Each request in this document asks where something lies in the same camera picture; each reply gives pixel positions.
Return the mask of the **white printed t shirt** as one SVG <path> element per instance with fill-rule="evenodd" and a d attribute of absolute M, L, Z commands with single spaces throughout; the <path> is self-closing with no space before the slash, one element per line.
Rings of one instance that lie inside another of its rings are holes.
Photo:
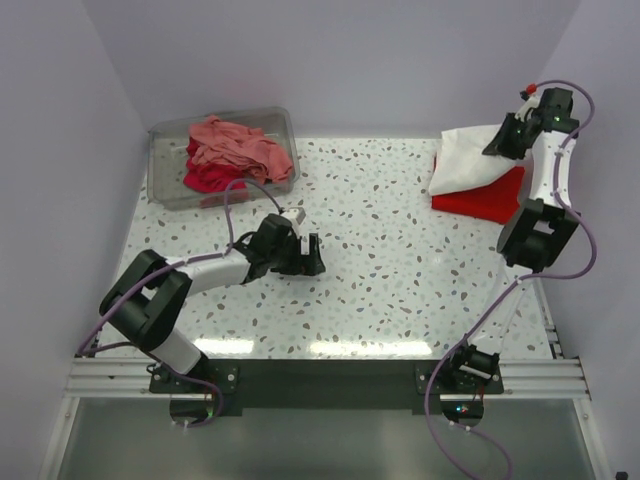
<path fill-rule="evenodd" d="M 524 166 L 531 160 L 531 151 L 517 160 L 484 155 L 482 151 L 498 130 L 499 125 L 494 124 L 443 131 L 428 187 L 429 195 L 458 193 L 490 185 L 512 168 Z"/>

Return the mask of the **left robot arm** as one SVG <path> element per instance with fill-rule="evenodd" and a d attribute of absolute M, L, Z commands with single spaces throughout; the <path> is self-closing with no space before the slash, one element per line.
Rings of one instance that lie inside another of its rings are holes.
<path fill-rule="evenodd" d="M 212 378 L 208 357 L 176 327 L 190 296 L 246 285 L 273 272 L 315 277 L 326 271 L 316 233 L 303 235 L 304 211 L 267 215 L 255 231 L 220 253 L 184 259 L 149 249 L 138 254 L 103 298 L 101 317 L 139 351 L 172 371 L 173 382 L 196 392 Z"/>

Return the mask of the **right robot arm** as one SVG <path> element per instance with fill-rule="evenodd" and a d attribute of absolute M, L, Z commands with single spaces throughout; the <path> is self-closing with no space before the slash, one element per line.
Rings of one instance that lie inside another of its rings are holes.
<path fill-rule="evenodd" d="M 571 205 L 567 166 L 557 158 L 571 158 L 576 140 L 572 133 L 580 121 L 572 117 L 573 93 L 564 88 L 536 85 L 521 92 L 524 104 L 509 112 L 485 156 L 511 161 L 530 155 L 533 177 L 530 194 L 500 232 L 496 251 L 501 255 L 498 274 L 483 322 L 454 349 L 437 374 L 442 388 L 466 393 L 499 380 L 498 366 L 506 334 L 528 284 L 527 279 L 550 267 L 558 258 L 578 221 Z"/>

